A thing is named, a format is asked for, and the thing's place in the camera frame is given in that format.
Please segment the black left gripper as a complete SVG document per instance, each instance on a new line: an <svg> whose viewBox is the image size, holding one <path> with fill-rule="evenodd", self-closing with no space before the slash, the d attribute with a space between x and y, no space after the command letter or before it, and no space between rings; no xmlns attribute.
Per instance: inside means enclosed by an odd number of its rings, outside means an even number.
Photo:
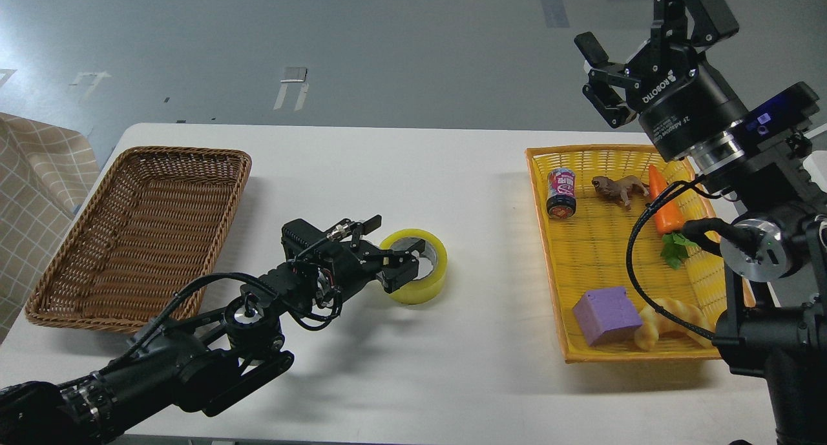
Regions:
<svg viewBox="0 0 827 445"><path fill-rule="evenodd" d="M317 290L320 304L331 303L331 288L334 285L340 287L342 299L348 301L366 284L376 280L379 272L382 288L388 295L417 279L419 255L426 249L425 239L387 238L381 248L362 240L363 236L378 229L381 223L382 216L372 216L350 224L349 242L321 241L317 247L317 264L330 271L333 283L323 284Z"/></svg>

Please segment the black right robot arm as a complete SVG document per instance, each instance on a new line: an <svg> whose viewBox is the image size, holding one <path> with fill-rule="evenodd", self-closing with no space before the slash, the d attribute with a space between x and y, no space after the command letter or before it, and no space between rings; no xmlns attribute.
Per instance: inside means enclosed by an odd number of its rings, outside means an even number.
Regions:
<svg viewBox="0 0 827 445"><path fill-rule="evenodd" d="M633 288L659 315L711 341L735 375L767 382L780 444L824 444L825 192L804 168L804 133L817 95L798 82L748 110L706 59L738 33L725 0L653 0L650 36L614 63L591 33L575 43L589 65L583 94L611 127L635 119L665 161L691 158L699 174L676 181L630 233L625 263ZM715 329L697 327L645 295L633 245L645 222L688 190L733 194L734 222L686 222L683 233L722 257L726 310Z"/></svg>

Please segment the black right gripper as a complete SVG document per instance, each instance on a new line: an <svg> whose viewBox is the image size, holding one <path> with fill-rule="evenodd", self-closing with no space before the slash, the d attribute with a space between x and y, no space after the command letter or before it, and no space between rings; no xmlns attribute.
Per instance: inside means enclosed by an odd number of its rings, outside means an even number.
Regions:
<svg viewBox="0 0 827 445"><path fill-rule="evenodd" d="M609 59L591 31L575 36L587 64L582 94L610 127L638 116L665 160L684 157L748 114L704 52L739 30L726 0L653 0L650 36L625 66ZM658 61L654 50L668 45L667 59ZM626 90L625 99L618 88Z"/></svg>

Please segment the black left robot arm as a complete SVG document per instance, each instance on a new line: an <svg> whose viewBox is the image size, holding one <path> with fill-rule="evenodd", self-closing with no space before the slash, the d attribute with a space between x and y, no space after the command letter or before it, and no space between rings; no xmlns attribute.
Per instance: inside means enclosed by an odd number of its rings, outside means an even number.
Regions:
<svg viewBox="0 0 827 445"><path fill-rule="evenodd" d="M219 415L292 367L282 315L320 331L370 282L393 294L419 280L421 260L443 263L425 237L367 241L380 226L381 216L325 231L284 224L286 260L266 274L195 278L104 368L4 388L2 443L106 444L169 406Z"/></svg>

